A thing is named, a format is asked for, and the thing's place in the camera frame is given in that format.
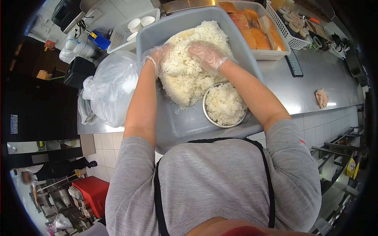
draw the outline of stainless steel counter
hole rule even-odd
[[[330,52],[294,50],[303,77],[294,78],[285,58],[278,61],[257,61],[267,87],[277,96],[289,114],[320,111],[315,91],[324,88],[329,102],[327,109],[364,103],[357,79],[350,75],[344,62]],[[94,124],[81,124],[77,113],[78,134],[123,132],[123,127],[112,128],[99,119]]]

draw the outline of sticker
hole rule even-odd
[[[19,122],[19,116],[11,115],[11,134],[19,133],[18,122]]]

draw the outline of hand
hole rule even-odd
[[[162,61],[166,58],[168,53],[171,50],[172,45],[170,43],[166,43],[162,46],[156,46],[150,50],[147,50],[143,53],[144,58],[142,61],[142,65],[146,62],[147,59],[150,59],[154,66],[155,66],[155,78],[158,77],[160,65]]]
[[[206,41],[191,41],[188,53],[199,61],[205,71],[217,72],[220,66],[230,59],[226,52]]]

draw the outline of cooked white rice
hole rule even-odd
[[[235,125],[247,109],[244,100],[230,83],[211,88],[205,103],[209,117],[219,125]]]
[[[201,40],[213,43],[226,51],[232,52],[227,44],[228,37],[216,21],[202,22],[201,25],[173,35],[167,42],[173,45],[167,59],[162,63],[159,78],[167,95],[181,109],[193,106],[202,100],[205,91],[213,84],[227,81],[223,76],[214,76],[204,71],[200,64],[187,52],[188,43]]]

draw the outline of gray sweatshirt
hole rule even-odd
[[[321,206],[317,163],[291,120],[266,134],[276,205],[275,228],[307,232]],[[109,235],[158,236],[154,204],[155,152],[141,137],[123,139],[105,202]],[[171,236],[216,216],[267,227],[269,191],[259,149],[244,140],[183,143],[160,160],[164,218]]]

